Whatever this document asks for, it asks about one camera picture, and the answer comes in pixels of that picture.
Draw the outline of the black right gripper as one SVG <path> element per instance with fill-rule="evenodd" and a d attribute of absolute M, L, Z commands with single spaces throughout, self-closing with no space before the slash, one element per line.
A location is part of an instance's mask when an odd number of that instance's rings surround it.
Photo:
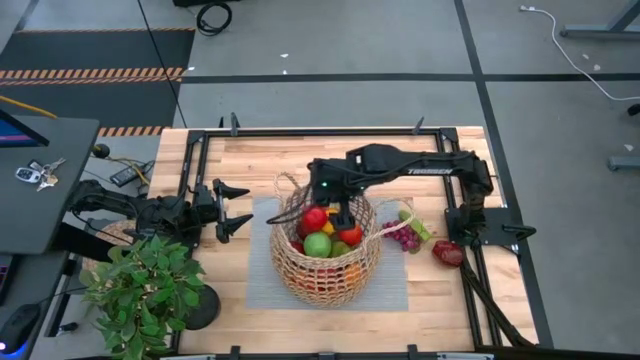
<path fill-rule="evenodd" d="M 356 175 L 356 169 L 346 159 L 316 158 L 308 164 L 308 169 L 310 171 L 312 201 L 315 205 L 328 206 L 330 203 L 338 203 L 361 194 L 361 187 L 350 183 L 350 179 Z M 356 221 L 349 202 L 343 205 L 343 210 L 346 229 L 353 229 L 356 226 Z M 332 225 L 335 228 L 341 228 L 344 220 L 341 206 L 339 204 L 332 205 Z"/>

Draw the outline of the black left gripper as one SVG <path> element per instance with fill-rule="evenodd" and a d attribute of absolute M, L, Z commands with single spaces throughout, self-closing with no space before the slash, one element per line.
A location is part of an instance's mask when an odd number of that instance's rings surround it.
<path fill-rule="evenodd" d="M 224 221 L 223 198 L 232 200 L 244 196 L 250 192 L 249 189 L 231 187 L 219 179 L 214 179 L 212 190 L 200 184 L 195 186 L 194 191 L 194 207 L 199 223 L 206 226 L 215 222 L 216 238 L 221 243 L 228 243 L 230 237 L 254 217 L 253 214 L 246 214 Z"/>

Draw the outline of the yellow bell pepper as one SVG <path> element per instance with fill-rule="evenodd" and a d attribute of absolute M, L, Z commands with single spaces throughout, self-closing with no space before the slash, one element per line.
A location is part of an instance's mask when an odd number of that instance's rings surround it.
<path fill-rule="evenodd" d="M 330 221 L 330 217 L 334 214 L 338 214 L 339 210 L 337 208 L 326 208 L 325 209 L 325 214 L 326 214 L 326 222 L 323 225 L 323 227 L 321 228 L 321 230 L 326 233 L 328 236 L 331 236 L 335 233 L 335 228 L 332 225 L 331 221 Z"/>

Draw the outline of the red tomato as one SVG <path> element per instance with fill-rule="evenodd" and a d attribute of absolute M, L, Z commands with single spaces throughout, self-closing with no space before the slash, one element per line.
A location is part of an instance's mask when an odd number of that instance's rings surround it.
<path fill-rule="evenodd" d="M 354 247 L 361 243 L 361 240 L 363 238 L 363 230 L 359 225 L 355 225 L 351 229 L 340 230 L 338 232 L 338 236 L 342 242 L 351 247 Z"/>

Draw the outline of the bright red apple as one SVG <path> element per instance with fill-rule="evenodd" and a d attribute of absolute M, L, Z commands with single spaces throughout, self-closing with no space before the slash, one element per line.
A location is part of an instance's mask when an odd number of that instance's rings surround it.
<path fill-rule="evenodd" d="M 302 214 L 300 227 L 305 234 L 320 231 L 327 223 L 326 210 L 318 206 L 308 207 Z"/>

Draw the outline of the green apple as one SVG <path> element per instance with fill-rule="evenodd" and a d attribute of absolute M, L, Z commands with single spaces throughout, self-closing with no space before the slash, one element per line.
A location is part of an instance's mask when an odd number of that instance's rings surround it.
<path fill-rule="evenodd" d="M 326 233 L 315 232 L 306 236 L 303 248 L 306 256 L 328 258 L 331 253 L 332 241 Z"/>

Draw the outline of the woven straw basket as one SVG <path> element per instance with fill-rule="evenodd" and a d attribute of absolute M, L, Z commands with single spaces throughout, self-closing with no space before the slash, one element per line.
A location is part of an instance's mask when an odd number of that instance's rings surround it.
<path fill-rule="evenodd" d="M 287 217 L 274 223 L 270 235 L 271 260 L 285 287 L 303 302 L 335 308 L 351 302 L 368 285 L 381 258 L 382 240 L 388 234 L 378 224 L 378 211 L 395 200 L 371 202 L 358 196 L 349 202 L 364 239 L 355 249 L 338 257 L 318 258 L 301 254 L 291 242 L 297 238 L 295 221 L 311 203 L 310 187 L 301 186 L 287 172 L 273 179 L 278 210 Z"/>

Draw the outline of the purple grape bunch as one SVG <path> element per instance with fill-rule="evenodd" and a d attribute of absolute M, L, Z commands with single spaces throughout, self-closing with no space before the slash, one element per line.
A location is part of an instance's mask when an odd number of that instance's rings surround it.
<path fill-rule="evenodd" d="M 404 223 L 403 227 L 387 232 L 385 237 L 398 242 L 404 252 L 416 254 L 430 240 L 431 233 L 420 219 L 412 218 L 411 215 L 407 210 L 400 210 L 397 220 L 385 222 L 382 227 L 387 230 Z"/>

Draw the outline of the grey woven placemat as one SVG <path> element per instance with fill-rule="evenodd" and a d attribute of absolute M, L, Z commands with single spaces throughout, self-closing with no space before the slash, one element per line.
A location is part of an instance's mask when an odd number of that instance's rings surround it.
<path fill-rule="evenodd" d="M 275 197 L 256 197 L 251 220 L 246 306 L 256 309 L 314 310 L 287 289 L 271 261 L 269 216 L 278 212 Z M 408 309 L 405 253 L 390 239 L 381 243 L 379 263 L 362 292 L 340 311 L 402 312 Z"/>

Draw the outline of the black power adapter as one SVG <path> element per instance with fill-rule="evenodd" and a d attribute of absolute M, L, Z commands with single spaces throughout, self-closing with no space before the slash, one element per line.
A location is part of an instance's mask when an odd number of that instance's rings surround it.
<path fill-rule="evenodd" d="M 134 180 L 139 180 L 143 186 L 149 186 L 150 180 L 147 173 L 153 168 L 155 162 L 141 162 L 138 160 L 112 159 L 112 162 L 124 165 L 124 168 L 109 177 L 109 180 L 117 187 L 123 187 Z"/>

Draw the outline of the dark maroon fruit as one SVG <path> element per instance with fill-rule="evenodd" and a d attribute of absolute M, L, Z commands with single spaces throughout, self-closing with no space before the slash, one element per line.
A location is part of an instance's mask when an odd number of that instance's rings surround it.
<path fill-rule="evenodd" d="M 442 264 L 451 267 L 460 267 L 465 258 L 465 250 L 462 247 L 445 240 L 435 242 L 432 254 Z"/>

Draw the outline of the round woven coaster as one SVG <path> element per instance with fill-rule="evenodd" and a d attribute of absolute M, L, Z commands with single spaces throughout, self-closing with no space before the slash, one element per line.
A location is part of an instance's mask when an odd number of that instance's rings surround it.
<path fill-rule="evenodd" d="M 85 229 L 97 238 L 115 246 L 130 246 L 144 236 L 135 230 L 134 220 L 90 219 Z"/>

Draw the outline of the green potted plant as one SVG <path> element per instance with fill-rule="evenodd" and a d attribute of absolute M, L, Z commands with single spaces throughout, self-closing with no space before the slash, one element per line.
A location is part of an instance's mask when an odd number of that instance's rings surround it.
<path fill-rule="evenodd" d="M 114 246 L 106 262 L 80 272 L 84 300 L 100 310 L 96 327 L 113 360 L 155 360 L 170 340 L 219 316 L 219 295 L 179 242 L 154 236 Z"/>

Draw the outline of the black side desk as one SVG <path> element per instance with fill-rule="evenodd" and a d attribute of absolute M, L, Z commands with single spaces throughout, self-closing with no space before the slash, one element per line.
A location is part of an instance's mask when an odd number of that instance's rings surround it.
<path fill-rule="evenodd" d="M 100 123 L 93 119 L 21 116 L 17 119 L 49 140 L 46 146 L 0 147 L 0 253 L 37 255 L 53 242 L 66 201 L 79 181 Z M 16 178 L 18 168 L 63 158 L 58 182 L 43 190 Z"/>

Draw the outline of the hazard-striped black floor mat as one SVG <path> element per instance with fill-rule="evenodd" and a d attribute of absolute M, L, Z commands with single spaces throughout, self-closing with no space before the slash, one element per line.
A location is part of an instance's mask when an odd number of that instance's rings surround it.
<path fill-rule="evenodd" d="M 192 28 L 21 30 L 0 51 L 0 105 L 95 119 L 102 137 L 180 127 L 177 99 Z"/>

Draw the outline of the bunch of keys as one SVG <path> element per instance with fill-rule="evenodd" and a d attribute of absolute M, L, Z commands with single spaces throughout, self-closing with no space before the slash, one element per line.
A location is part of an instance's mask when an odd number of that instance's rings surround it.
<path fill-rule="evenodd" d="M 49 164 L 40 164 L 33 160 L 27 167 L 19 167 L 15 172 L 15 177 L 21 182 L 36 185 L 36 191 L 54 187 L 58 183 L 58 178 L 54 174 L 55 170 L 66 162 L 65 158 L 60 158 Z"/>

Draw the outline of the computer monitor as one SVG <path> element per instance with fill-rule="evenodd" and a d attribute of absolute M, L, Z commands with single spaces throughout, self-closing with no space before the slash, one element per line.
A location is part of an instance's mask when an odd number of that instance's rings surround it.
<path fill-rule="evenodd" d="M 0 148 L 46 147 L 49 140 L 0 109 Z"/>

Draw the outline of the black computer mouse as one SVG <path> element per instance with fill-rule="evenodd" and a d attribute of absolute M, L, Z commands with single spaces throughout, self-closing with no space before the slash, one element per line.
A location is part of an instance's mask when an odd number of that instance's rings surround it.
<path fill-rule="evenodd" d="M 16 353 L 27 342 L 38 318 L 40 306 L 20 306 L 0 328 L 0 354 Z"/>

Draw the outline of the grey floor foot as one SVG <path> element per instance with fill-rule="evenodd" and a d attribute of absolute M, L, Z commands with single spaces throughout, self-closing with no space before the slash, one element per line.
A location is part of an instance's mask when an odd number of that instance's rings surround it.
<path fill-rule="evenodd" d="M 611 171 L 622 169 L 640 169 L 640 156 L 611 156 L 607 160 Z"/>

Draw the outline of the grey-legged workbench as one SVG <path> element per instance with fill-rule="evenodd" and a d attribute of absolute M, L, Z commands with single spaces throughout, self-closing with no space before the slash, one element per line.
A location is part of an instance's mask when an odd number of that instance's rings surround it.
<path fill-rule="evenodd" d="M 640 25 L 631 25 L 638 16 L 640 0 L 630 0 L 626 7 L 605 25 L 565 25 L 559 34 L 562 37 L 640 41 Z"/>

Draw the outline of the black table frame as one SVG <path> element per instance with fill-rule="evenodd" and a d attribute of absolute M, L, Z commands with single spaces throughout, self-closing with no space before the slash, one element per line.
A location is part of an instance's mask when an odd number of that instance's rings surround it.
<path fill-rule="evenodd" d="M 216 129 L 206 145 L 189 142 L 185 129 L 162 133 L 151 192 L 170 195 L 179 183 L 221 179 L 250 193 L 229 201 L 230 216 L 253 214 L 256 197 L 274 197 L 273 179 L 309 178 L 316 157 L 338 158 L 348 150 L 387 143 L 407 151 L 472 150 L 491 156 L 480 127 L 242 128 Z M 194 256 L 219 294 L 221 312 L 209 326 L 185 331 L 182 355 L 216 360 L 522 360 L 526 350 L 508 342 L 494 346 L 488 316 L 461 273 L 437 261 L 429 249 L 405 253 L 408 309 L 402 312 L 256 309 L 246 306 L 251 220 L 223 244 L 213 226 L 202 231 Z"/>

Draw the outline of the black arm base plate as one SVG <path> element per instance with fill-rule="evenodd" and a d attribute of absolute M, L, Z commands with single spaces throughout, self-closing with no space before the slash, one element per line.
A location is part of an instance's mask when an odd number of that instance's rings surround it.
<path fill-rule="evenodd" d="M 537 230 L 511 221 L 506 208 L 485 208 L 481 212 L 449 208 L 445 210 L 449 240 L 461 246 L 517 245 Z"/>

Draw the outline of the black diagonal frame strut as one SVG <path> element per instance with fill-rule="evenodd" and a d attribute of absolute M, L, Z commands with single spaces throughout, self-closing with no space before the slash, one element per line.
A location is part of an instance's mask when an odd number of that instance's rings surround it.
<path fill-rule="evenodd" d="M 491 295 L 484 289 L 475 272 L 466 263 L 461 266 L 461 271 L 464 281 L 468 283 L 478 295 L 485 309 L 493 317 L 497 326 L 505 334 L 509 342 L 514 347 L 534 347 L 534 344 L 524 338 L 516 327 L 511 324 Z"/>

